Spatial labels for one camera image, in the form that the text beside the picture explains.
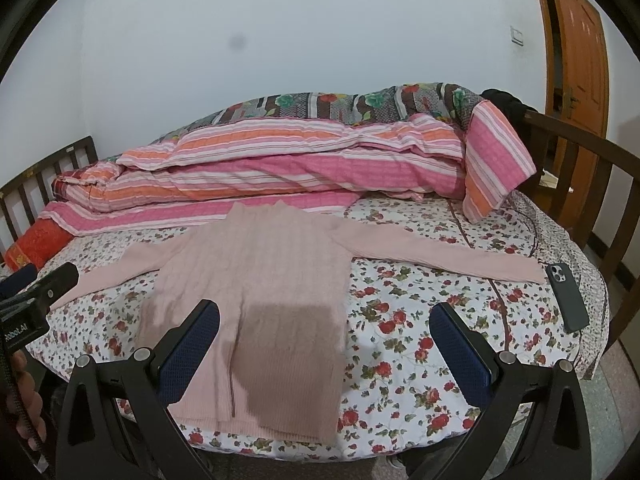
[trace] white wall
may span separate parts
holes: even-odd
[[[607,57],[609,57],[609,124],[607,139],[640,156],[640,61],[631,50],[622,33],[594,1],[589,0],[600,13],[604,28]],[[604,204],[594,232],[610,245],[616,234],[631,178],[614,170]],[[631,240],[623,259],[631,272],[640,274],[640,226]]]
[[[101,156],[276,92],[501,88],[543,109],[538,0],[87,0],[86,124]],[[511,43],[510,25],[525,46]]]
[[[79,63],[83,11],[84,0],[58,0],[0,84],[0,186],[84,136]]]

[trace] red pillow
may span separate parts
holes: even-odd
[[[73,235],[48,218],[38,218],[18,240],[7,249],[4,262],[13,272],[28,263],[38,270],[58,254]]]

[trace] wooden door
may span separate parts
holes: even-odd
[[[562,42],[561,119],[606,137],[609,115],[609,65],[600,14],[587,0],[555,0]],[[554,166],[564,157],[558,143]],[[582,211],[597,159],[580,149],[572,188],[559,223],[573,227]]]

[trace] floral quilt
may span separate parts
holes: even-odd
[[[561,253],[572,262],[587,301],[590,292],[584,287],[599,286],[598,271],[585,263],[566,232],[538,213],[527,198],[514,192],[499,210],[473,225],[465,220],[461,202],[437,196],[422,203],[369,196],[344,215],[363,222],[400,224],[444,243],[542,261],[549,257],[553,243],[561,243]],[[88,272],[116,260],[132,242],[167,240],[184,229],[75,238],[43,272],[65,261]],[[49,333],[29,345],[30,352],[67,380],[83,353],[98,361],[128,358],[135,350],[140,303],[153,290],[156,275],[150,272],[54,311],[49,316]],[[480,413],[465,402],[430,336],[428,319],[434,304],[447,301],[497,351],[509,349],[521,362],[541,366],[551,366],[558,359],[584,362],[583,375],[593,368],[607,338],[606,292],[591,295],[596,298],[588,301],[593,326],[582,334],[567,334],[548,285],[496,282],[412,264],[356,259],[344,303],[348,344],[334,446],[279,442],[182,424],[180,428],[201,449],[282,460],[356,460],[428,446],[468,430]],[[127,401],[121,400],[120,407],[130,416]],[[520,416],[526,411],[523,407]]]

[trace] sweater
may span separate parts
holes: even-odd
[[[152,348],[202,299],[220,330],[182,399],[179,422],[223,433],[332,444],[344,374],[351,259],[413,262],[510,282],[545,282],[540,264],[287,206],[233,206],[226,219],[132,244],[82,275],[52,308],[158,270],[137,347]]]

